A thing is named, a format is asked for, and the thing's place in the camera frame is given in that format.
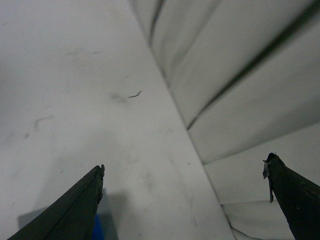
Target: white surface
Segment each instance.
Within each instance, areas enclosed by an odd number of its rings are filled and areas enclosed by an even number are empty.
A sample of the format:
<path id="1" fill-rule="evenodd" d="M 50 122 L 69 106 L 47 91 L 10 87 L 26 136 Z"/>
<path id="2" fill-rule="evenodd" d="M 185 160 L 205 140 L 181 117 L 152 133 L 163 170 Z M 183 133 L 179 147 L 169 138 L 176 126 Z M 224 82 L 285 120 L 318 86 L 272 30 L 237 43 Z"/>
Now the white surface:
<path id="1" fill-rule="evenodd" d="M 139 23 L 148 40 L 150 38 L 152 23 L 158 9 L 159 1 L 160 0 L 129 0 L 136 14 L 139 16 Z"/>
<path id="2" fill-rule="evenodd" d="M 199 111 L 310 2 L 221 1 L 168 80 L 185 124 L 188 126 Z M 171 56 L 179 56 L 179 48 L 167 44 L 172 41 L 171 36 L 165 37 L 162 36 L 163 48 L 159 51 L 171 52 L 168 59 L 162 61 L 171 62 Z"/>
<path id="3" fill-rule="evenodd" d="M 1 239 L 100 164 L 120 240 L 234 239 L 126 1 L 3 0 L 0 25 Z"/>
<path id="4" fill-rule="evenodd" d="M 163 2 L 151 47 L 169 85 L 173 72 L 198 38 L 218 3 L 219 0 Z"/>
<path id="5" fill-rule="evenodd" d="M 259 239 L 294 239 L 278 202 L 269 203 L 263 162 L 276 152 L 293 171 L 320 185 L 320 123 L 205 165 L 233 228 Z"/>
<path id="6" fill-rule="evenodd" d="M 190 130 L 204 163 L 320 121 L 320 15 L 297 32 Z"/>

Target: blue object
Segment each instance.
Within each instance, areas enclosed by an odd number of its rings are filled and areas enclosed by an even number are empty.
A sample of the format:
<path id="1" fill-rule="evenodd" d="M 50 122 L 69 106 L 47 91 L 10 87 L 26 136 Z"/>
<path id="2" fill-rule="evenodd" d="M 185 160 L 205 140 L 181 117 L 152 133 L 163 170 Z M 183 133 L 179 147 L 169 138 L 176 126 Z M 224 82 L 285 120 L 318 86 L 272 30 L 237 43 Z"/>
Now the blue object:
<path id="1" fill-rule="evenodd" d="M 99 216 L 95 215 L 91 240 L 104 240 L 104 239 L 105 239 L 104 231 L 102 230 L 102 225 L 101 225 Z"/>

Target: dark mark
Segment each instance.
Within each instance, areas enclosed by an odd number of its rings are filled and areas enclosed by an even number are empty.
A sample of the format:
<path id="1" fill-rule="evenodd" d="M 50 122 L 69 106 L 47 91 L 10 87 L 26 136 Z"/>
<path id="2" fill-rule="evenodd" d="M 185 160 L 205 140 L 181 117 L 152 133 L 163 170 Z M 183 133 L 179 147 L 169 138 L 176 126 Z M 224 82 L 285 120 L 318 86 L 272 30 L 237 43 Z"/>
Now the dark mark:
<path id="1" fill-rule="evenodd" d="M 76 56 L 78 55 L 80 52 L 82 52 L 83 48 L 76 48 L 74 51 L 69 51 L 67 52 L 65 55 L 66 56 Z"/>
<path id="2" fill-rule="evenodd" d="M 42 118 L 39 118 L 38 120 L 36 120 L 33 124 L 34 132 L 37 133 L 39 131 L 39 122 L 45 121 L 45 120 L 50 120 L 50 119 L 53 119 L 54 117 L 55 117 L 54 115 L 51 115 L 51 116 L 42 117 Z"/>
<path id="3" fill-rule="evenodd" d="M 142 91 L 139 91 L 136 95 L 134 95 L 134 96 L 129 96 L 128 99 L 138 97 L 141 92 L 142 92 Z"/>

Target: scuff mark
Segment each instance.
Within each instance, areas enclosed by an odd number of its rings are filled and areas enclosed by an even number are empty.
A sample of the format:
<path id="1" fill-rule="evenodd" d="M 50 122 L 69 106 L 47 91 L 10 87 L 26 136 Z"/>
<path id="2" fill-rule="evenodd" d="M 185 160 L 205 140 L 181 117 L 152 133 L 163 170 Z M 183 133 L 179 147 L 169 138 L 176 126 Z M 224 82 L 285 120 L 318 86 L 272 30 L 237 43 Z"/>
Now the scuff mark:
<path id="1" fill-rule="evenodd" d="M 54 115 L 50 115 L 50 116 L 47 116 L 47 117 L 39 118 L 36 121 L 34 121 L 34 124 L 33 124 L 34 132 L 37 133 L 39 131 L 39 122 L 45 121 L 45 120 L 51 120 L 51 119 L 54 119 L 54 118 L 55 118 Z"/>
<path id="2" fill-rule="evenodd" d="M 192 225 L 198 227 L 198 221 L 195 216 L 192 216 Z"/>
<path id="3" fill-rule="evenodd" d="M 74 51 L 69 51 L 67 52 L 65 55 L 66 56 L 76 56 L 78 55 L 80 52 L 82 52 L 83 48 L 79 48 L 77 47 Z"/>
<path id="4" fill-rule="evenodd" d="M 15 200 L 12 204 L 11 204 L 11 208 L 20 200 L 21 196 L 17 198 L 17 200 Z"/>
<path id="5" fill-rule="evenodd" d="M 136 95 L 128 96 L 128 99 L 138 97 L 140 95 L 140 93 L 142 93 L 142 91 L 138 91 L 138 93 Z"/>

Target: folded white panel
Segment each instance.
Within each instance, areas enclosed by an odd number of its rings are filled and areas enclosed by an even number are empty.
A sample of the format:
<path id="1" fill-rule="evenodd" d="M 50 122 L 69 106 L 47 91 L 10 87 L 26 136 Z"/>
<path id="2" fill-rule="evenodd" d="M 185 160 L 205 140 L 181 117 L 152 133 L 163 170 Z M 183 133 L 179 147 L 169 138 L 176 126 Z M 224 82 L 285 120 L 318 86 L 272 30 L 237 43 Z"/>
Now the folded white panel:
<path id="1" fill-rule="evenodd" d="M 231 226 L 250 238 L 295 239 L 277 201 L 226 204 L 223 210 Z"/>
<path id="2" fill-rule="evenodd" d="M 263 178 L 269 153 L 276 152 L 284 164 L 320 185 L 320 123 L 205 165 L 221 204 L 269 200 L 269 182 Z"/>
<path id="3" fill-rule="evenodd" d="M 190 130 L 204 163 L 320 121 L 320 21 L 299 31 Z"/>
<path id="4" fill-rule="evenodd" d="M 168 30 L 162 36 L 158 34 L 156 55 L 162 56 L 160 62 L 166 64 L 165 69 L 168 64 L 174 63 L 174 69 L 170 70 L 167 80 L 186 125 L 310 2 L 311 0 L 223 0 L 214 9 L 190 48 L 182 51 L 183 46 L 190 45 L 192 38 L 189 34 L 199 31 L 191 30 L 199 27 L 199 20 L 196 18 L 199 18 L 198 4 L 193 4 L 190 7 L 194 8 L 195 24 L 191 24 L 192 17 L 189 15 L 192 10 L 188 9 L 185 17 L 190 22 L 189 26 L 182 25 L 179 30 L 170 31 L 171 34 L 167 34 Z M 185 10 L 182 6 L 181 3 L 180 11 Z M 181 24 L 182 21 L 178 17 L 175 20 L 175 16 L 169 19 L 171 21 L 167 29 L 172 26 L 177 29 L 175 24 Z"/>
<path id="5" fill-rule="evenodd" d="M 129 0 L 142 26 L 146 39 L 149 40 L 155 14 L 157 14 L 160 0 Z"/>
<path id="6" fill-rule="evenodd" d="M 219 0 L 164 1 L 152 38 L 152 49 L 168 83 L 206 25 Z"/>

